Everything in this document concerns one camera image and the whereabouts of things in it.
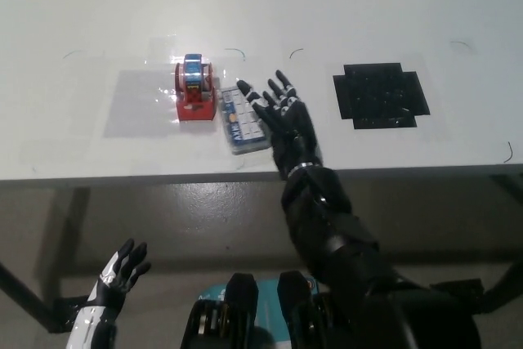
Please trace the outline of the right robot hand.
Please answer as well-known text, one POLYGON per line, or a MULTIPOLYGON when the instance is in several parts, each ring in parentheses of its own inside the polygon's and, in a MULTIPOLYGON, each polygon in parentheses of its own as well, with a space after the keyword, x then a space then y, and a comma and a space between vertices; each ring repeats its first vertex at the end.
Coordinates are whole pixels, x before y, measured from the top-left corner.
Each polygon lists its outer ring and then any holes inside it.
POLYGON ((322 160, 306 104, 297 89, 280 70, 268 79, 269 89, 262 94, 239 80, 237 88, 270 131, 273 160, 283 180, 306 166, 320 166, 322 160))

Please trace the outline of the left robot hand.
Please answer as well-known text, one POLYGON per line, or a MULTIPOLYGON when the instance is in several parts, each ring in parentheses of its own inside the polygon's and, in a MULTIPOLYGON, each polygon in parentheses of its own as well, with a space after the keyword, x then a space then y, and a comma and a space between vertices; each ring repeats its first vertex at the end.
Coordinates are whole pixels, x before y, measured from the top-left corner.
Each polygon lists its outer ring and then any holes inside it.
POLYGON ((138 278, 151 268, 146 256, 147 243, 136 246, 133 239, 128 239, 105 265, 85 306, 104 307, 118 314, 138 278))

